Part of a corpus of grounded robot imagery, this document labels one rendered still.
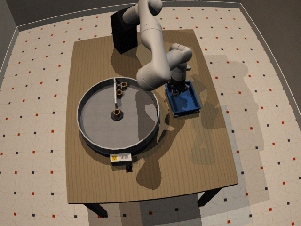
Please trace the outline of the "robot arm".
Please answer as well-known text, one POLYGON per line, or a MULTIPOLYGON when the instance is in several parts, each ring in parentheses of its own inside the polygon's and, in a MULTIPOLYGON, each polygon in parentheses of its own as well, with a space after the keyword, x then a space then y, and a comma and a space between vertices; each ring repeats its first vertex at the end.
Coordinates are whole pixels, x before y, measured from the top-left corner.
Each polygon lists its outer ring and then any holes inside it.
POLYGON ((163 8, 161 0, 139 0, 123 14, 126 24, 140 21, 140 39, 151 51, 152 60, 143 66, 136 75, 139 86, 146 91, 155 90, 169 82, 171 76, 176 81, 186 78, 191 70, 187 62, 192 58, 192 50, 180 44, 173 44, 168 53, 165 51, 163 31, 155 18, 163 8))

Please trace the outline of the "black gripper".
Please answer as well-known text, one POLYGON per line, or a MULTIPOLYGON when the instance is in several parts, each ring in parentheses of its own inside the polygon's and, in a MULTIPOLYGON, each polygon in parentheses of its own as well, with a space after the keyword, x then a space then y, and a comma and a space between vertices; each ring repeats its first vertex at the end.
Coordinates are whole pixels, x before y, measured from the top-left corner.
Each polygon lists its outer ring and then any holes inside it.
POLYGON ((190 85, 186 84, 185 80, 186 80, 186 78, 182 81, 176 81, 171 77, 169 82, 167 82, 167 85, 169 86, 169 88, 173 89, 174 94, 176 93, 176 87, 178 87, 177 95, 180 95, 181 92, 183 93, 183 92, 187 91, 190 87, 190 85), (182 87, 184 87, 184 88, 182 88, 182 87))

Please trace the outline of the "blue crate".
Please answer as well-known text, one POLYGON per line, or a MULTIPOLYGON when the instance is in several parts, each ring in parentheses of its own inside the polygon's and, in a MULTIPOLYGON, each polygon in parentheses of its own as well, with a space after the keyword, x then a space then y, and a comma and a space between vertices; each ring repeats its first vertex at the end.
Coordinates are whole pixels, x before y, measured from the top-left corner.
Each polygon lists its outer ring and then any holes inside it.
POLYGON ((165 86, 165 92, 172 109, 173 118, 200 112, 201 107, 193 85, 191 81, 185 82, 187 85, 190 85, 189 89, 183 93, 181 92, 180 95, 176 97, 172 96, 173 89, 170 89, 168 85, 165 86))

